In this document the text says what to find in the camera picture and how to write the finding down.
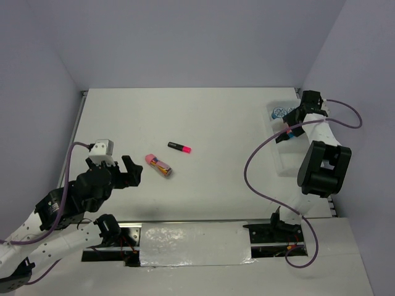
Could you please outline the blue tape roll sideways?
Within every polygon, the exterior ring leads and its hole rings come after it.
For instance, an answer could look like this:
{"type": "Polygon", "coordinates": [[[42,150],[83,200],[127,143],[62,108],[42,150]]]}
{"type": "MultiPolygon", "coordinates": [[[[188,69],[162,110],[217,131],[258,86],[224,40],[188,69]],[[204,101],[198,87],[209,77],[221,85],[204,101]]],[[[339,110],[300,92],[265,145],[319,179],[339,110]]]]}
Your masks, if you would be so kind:
{"type": "Polygon", "coordinates": [[[277,118],[283,118],[288,114],[287,110],[283,107],[275,107],[272,110],[271,118],[272,119],[277,119],[277,118]]]}

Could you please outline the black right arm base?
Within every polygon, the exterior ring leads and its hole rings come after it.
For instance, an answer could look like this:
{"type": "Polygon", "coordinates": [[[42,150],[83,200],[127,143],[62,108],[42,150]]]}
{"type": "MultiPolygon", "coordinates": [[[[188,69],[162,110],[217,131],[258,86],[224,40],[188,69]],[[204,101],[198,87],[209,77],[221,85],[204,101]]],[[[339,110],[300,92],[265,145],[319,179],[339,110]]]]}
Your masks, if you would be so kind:
{"type": "Polygon", "coordinates": [[[291,256],[306,256],[304,236],[300,224],[288,224],[280,220],[280,212],[272,213],[269,222],[248,223],[252,258],[284,257],[285,253],[301,246],[291,256]]]}

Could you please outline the blue black highlighter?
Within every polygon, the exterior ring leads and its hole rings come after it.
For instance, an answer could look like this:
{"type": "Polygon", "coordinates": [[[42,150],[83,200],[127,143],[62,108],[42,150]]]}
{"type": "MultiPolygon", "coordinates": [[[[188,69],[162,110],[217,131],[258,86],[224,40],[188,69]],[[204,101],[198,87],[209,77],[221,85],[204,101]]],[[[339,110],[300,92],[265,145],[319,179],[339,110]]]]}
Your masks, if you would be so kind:
{"type": "Polygon", "coordinates": [[[295,135],[291,129],[286,131],[286,135],[287,135],[287,139],[291,139],[291,138],[295,137],[295,135]]]}

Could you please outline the pink black highlighter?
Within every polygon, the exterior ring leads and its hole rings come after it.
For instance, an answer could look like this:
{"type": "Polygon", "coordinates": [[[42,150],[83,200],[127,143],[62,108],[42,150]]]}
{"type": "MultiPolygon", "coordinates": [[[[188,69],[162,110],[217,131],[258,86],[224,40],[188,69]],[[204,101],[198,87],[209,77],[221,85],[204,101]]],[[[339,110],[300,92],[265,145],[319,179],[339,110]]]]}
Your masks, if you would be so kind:
{"type": "Polygon", "coordinates": [[[174,142],[168,142],[167,146],[169,148],[172,148],[172,149],[175,149],[175,150],[187,153],[187,154],[191,153],[191,148],[188,147],[188,146],[184,146],[184,145],[177,144],[177,143],[174,143],[174,142]]]}

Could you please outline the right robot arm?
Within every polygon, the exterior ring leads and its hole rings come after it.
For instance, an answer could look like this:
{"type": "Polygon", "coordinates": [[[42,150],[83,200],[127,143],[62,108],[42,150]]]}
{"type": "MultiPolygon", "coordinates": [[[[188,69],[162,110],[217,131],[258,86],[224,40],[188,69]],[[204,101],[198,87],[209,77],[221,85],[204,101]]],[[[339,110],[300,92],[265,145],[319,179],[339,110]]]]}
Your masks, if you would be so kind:
{"type": "Polygon", "coordinates": [[[269,105],[268,127],[274,140],[269,146],[280,177],[295,177],[298,188],[278,208],[280,220],[268,227],[269,236],[282,241],[290,233],[288,224],[300,224],[319,198],[337,194],[351,160],[351,149],[335,138],[330,111],[318,91],[304,91],[300,103],[283,101],[269,105]]]}

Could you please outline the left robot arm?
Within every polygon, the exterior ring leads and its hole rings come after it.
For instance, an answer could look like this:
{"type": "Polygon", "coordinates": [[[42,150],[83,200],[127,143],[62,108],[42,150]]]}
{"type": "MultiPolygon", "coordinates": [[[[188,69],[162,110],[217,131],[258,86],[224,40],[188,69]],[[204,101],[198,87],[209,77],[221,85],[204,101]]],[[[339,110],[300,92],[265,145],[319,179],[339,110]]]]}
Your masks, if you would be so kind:
{"type": "Polygon", "coordinates": [[[122,156],[126,167],[93,163],[88,170],[51,191],[33,213],[5,243],[1,244],[1,293],[32,284],[31,277],[46,265],[55,265],[70,253],[113,246],[123,239],[123,232],[111,214],[103,214],[82,226],[85,213],[96,213],[114,189],[137,187],[143,167],[130,156],[122,156]]]}

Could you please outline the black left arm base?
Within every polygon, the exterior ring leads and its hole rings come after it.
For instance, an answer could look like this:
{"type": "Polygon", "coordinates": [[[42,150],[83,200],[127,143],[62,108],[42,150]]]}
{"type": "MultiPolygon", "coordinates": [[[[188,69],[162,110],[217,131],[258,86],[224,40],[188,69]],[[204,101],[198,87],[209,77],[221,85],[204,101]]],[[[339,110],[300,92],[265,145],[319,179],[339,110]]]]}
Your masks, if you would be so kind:
{"type": "Polygon", "coordinates": [[[121,235],[109,245],[97,245],[84,249],[81,261],[101,263],[121,263],[123,266],[137,268],[139,259],[142,224],[122,223],[121,235]]]}

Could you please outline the pink capped marker tube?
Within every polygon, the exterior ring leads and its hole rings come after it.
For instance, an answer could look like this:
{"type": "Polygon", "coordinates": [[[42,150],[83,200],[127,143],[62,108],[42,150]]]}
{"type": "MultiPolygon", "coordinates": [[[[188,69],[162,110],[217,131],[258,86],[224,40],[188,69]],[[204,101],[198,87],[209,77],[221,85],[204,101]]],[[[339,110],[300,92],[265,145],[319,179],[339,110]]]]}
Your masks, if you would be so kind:
{"type": "Polygon", "coordinates": [[[145,161],[163,177],[168,178],[171,176],[172,168],[168,164],[159,160],[154,154],[148,154],[145,156],[145,161]]]}

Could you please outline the blue patterned tape roll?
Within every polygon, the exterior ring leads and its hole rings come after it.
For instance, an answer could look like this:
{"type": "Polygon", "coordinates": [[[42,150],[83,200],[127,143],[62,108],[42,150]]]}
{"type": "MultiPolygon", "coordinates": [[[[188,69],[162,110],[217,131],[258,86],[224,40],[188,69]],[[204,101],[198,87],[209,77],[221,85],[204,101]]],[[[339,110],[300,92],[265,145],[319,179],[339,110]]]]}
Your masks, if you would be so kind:
{"type": "Polygon", "coordinates": [[[299,111],[299,107],[290,107],[288,110],[287,110],[287,116],[296,116],[297,115],[297,113],[298,113],[298,111],[299,111]]]}

